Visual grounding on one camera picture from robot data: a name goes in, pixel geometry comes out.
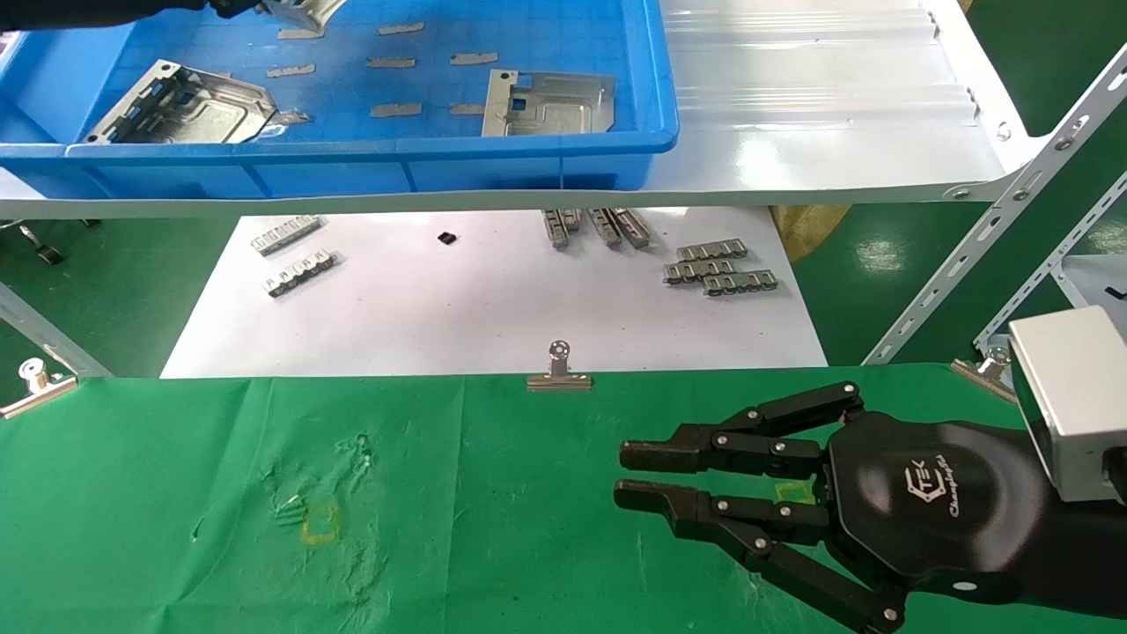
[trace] yellow marking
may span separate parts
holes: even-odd
[[[310,533],[310,521],[321,514],[328,517],[329,530],[327,533]],[[310,507],[305,514],[305,521],[301,524],[301,542],[307,546],[321,546],[330,542],[336,542],[339,532],[340,507],[335,501],[329,502],[325,507]]]

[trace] sheet metal part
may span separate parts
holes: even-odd
[[[696,282],[708,275],[736,273],[736,262],[730,259],[707,259],[704,261],[678,261],[665,265],[665,283],[681,284]]]
[[[515,70],[489,73],[482,136],[584,134],[614,125],[614,77],[527,72],[518,86]]]
[[[485,104],[451,104],[450,114],[483,115],[486,114],[486,106]]]
[[[412,24],[390,24],[380,27],[380,35],[401,35],[403,33],[415,33],[417,30],[423,30],[426,27],[426,23],[412,23]]]
[[[450,56],[450,64],[455,66],[490,64],[498,59],[497,53],[459,53]]]
[[[548,239],[552,241],[552,245],[557,249],[566,249],[568,236],[562,214],[558,208],[545,208],[543,213],[544,229],[548,231]]]
[[[78,387],[78,377],[48,377],[43,360],[36,358],[20,365],[19,378],[27,383],[28,394],[16,403],[0,407],[0,419],[8,420],[23,414]]]
[[[707,275],[701,280],[704,282],[704,294],[709,296],[773,291],[779,287],[779,280],[769,269]]]
[[[747,244],[739,238],[704,242],[702,244],[691,244],[677,249],[677,260],[696,261],[700,259],[716,259],[720,257],[744,257],[747,255]]]
[[[258,255],[266,256],[296,242],[320,227],[321,217],[319,215],[298,215],[250,240],[250,245],[255,247]]]
[[[414,116],[423,113],[423,104],[381,104],[372,106],[372,116],[383,118],[385,116]]]
[[[83,142],[241,143],[275,111],[260,86],[157,60]]]
[[[310,253],[290,266],[283,268],[277,275],[267,277],[263,282],[263,288],[270,296],[277,297],[298,287],[300,284],[320,275],[337,264],[336,253],[325,249]]]
[[[611,209],[589,208],[587,212],[591,214],[591,222],[595,225],[595,231],[606,245],[615,248],[622,243],[622,233],[619,231],[618,224],[614,223]]]
[[[369,68],[415,68],[415,57],[369,57]]]
[[[278,39],[318,39],[325,37],[325,32],[307,30],[304,28],[283,28],[278,30]]]
[[[649,229],[642,224],[641,218],[629,208],[613,208],[614,220],[619,224],[619,231],[625,235],[627,241],[636,249],[649,245]]]
[[[309,74],[317,70],[317,64],[302,64],[296,66],[278,66],[266,71],[266,77],[291,77],[294,74]]]
[[[261,0],[255,7],[259,14],[267,14],[312,33],[325,33],[329,18],[347,0]]]
[[[564,220],[564,227],[567,229],[568,232],[574,233],[579,230],[579,226],[583,224],[582,208],[561,208],[559,212]]]
[[[571,347],[564,340],[548,347],[548,374],[533,375],[525,381],[529,392],[591,392],[591,377],[573,375],[568,367]]]

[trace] white table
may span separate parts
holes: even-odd
[[[250,240],[286,217],[243,217],[161,377],[542,373],[557,339],[585,373],[825,365],[765,208],[638,212],[654,233],[645,251],[609,249],[589,220],[557,251],[539,211],[479,211],[327,216],[265,258]],[[674,248],[734,236],[752,251],[742,268],[773,269],[778,289],[708,297],[662,283]],[[341,262],[266,294],[263,279],[318,248]]]

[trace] green floor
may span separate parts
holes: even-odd
[[[1125,39],[1127,2],[978,0],[970,21],[1031,133],[1051,130]],[[1099,130],[1010,232],[943,303],[897,361],[970,355],[969,341],[1107,186],[1127,168],[1127,106]],[[983,203],[858,205],[795,266],[832,365],[859,363],[985,209]],[[34,223],[70,259],[42,265],[12,232],[0,233],[0,280],[10,285],[115,374],[156,376],[223,248],[230,220]],[[1127,252],[1127,204],[1084,240],[1082,252]],[[852,309],[842,319],[842,305]],[[1065,306],[1039,288],[1022,313]],[[0,327],[3,379],[35,350]]]

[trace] wheel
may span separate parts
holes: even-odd
[[[39,259],[46,261],[51,266],[54,266],[63,260],[63,253],[48,247],[47,244],[43,244],[35,249],[35,253],[39,256]]]

